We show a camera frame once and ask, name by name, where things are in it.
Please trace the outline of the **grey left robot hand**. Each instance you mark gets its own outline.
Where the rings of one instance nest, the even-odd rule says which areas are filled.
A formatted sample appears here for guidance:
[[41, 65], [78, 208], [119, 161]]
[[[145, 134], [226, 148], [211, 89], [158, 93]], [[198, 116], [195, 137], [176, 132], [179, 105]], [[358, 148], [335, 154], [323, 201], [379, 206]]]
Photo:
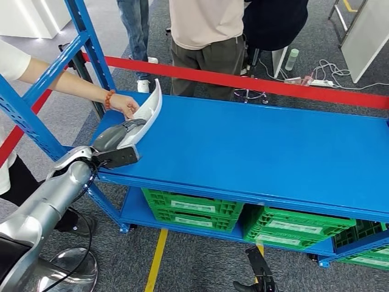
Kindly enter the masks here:
[[107, 128], [100, 133], [91, 145], [98, 152], [105, 152], [117, 149], [117, 147], [126, 137], [126, 135], [136, 127], [146, 124], [145, 119], [130, 119], [121, 124]]

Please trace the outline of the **person's hand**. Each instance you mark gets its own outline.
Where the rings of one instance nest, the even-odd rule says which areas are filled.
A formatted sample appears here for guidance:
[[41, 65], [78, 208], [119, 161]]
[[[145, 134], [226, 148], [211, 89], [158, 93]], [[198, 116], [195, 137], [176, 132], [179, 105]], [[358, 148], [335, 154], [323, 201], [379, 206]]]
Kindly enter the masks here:
[[125, 119], [133, 119], [133, 115], [139, 109], [139, 106], [133, 98], [130, 96], [124, 96], [121, 94], [112, 94], [109, 105], [111, 109], [122, 113]]

